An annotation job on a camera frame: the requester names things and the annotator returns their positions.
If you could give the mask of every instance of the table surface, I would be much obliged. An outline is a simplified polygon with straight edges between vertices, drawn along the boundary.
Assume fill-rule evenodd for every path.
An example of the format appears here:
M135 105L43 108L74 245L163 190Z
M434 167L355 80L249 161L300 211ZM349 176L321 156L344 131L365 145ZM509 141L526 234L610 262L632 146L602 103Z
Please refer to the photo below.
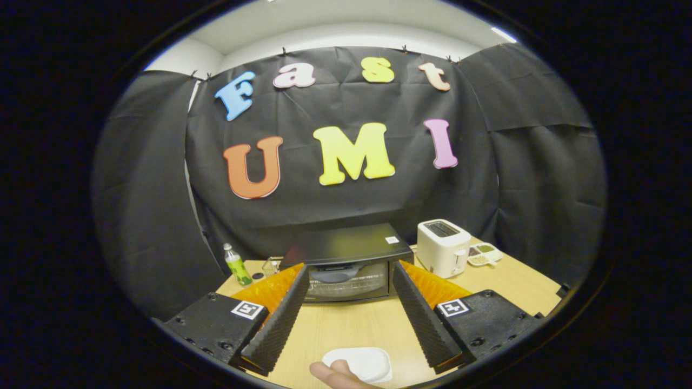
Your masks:
M481 243L472 238L471 244ZM264 260L246 260L250 274L262 272ZM415 264L422 267L418 257ZM522 262L504 254L495 268L490 265L466 265L458 275L448 278L471 293L492 289L526 311L548 315L560 302L560 285ZM217 293L231 296L242 287L233 278ZM442 374L428 367L416 335L398 297L369 302L305 303L298 312L286 346L274 371L268 377L249 374L288 388L326 389L310 374L310 363L321 361L330 350L349 347L378 347L385 350L392 364L392 380L375 385L402 388L430 381Z

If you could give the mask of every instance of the finger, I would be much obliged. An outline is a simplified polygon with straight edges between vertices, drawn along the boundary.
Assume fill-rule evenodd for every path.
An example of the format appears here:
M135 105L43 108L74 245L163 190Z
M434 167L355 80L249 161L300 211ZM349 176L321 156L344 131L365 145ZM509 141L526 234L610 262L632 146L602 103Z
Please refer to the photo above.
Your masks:
M340 372L329 374L323 382L333 389L380 389Z
M333 389L380 389L357 378L351 378L341 372L335 372L322 362L310 364L310 373Z
M310 364L310 373L317 377L320 381L327 383L325 380L327 379L327 376L330 374L333 374L334 371L330 368L327 367L322 362L315 362Z
M348 362L345 359L337 359L336 361L331 363L331 366L329 366L330 369L332 369L335 372L339 372L342 374L345 374L348 377L351 377L353 379L357 379L360 381L357 375L355 375L351 369L348 366Z

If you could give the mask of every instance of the orange letter u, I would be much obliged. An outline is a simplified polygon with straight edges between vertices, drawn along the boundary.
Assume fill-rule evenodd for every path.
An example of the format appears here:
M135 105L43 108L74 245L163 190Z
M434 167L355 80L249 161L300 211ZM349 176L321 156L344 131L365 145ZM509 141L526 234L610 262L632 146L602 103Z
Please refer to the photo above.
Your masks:
M260 182L250 182L246 156L250 145L229 147L224 152L228 162L228 182L230 189L242 199L256 199L271 195L279 186L281 173L279 171L279 145L284 142L280 136L270 136L257 142L257 148L264 155L264 179Z

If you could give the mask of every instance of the yellow letter m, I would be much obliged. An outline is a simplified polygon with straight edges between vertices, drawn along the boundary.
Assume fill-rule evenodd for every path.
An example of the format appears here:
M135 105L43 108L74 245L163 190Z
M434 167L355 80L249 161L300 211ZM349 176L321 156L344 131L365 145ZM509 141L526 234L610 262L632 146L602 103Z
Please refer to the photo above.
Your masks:
M346 175L339 170L339 161L353 180L361 175L364 159L367 159L367 166L363 175L367 178L392 176L394 166L387 157L386 131L387 127L382 123L365 123L358 133L356 144L353 144L339 127L316 129L312 136L322 143L322 162L325 164L320 183L324 186L334 185L346 179Z

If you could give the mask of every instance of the white toaster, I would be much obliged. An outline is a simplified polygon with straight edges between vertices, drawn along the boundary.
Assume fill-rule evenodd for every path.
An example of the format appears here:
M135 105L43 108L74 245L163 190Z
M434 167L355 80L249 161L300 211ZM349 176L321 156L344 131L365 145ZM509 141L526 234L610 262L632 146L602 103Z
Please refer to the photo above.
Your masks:
M442 278L466 268L471 234L444 219L418 223L416 256L431 273Z

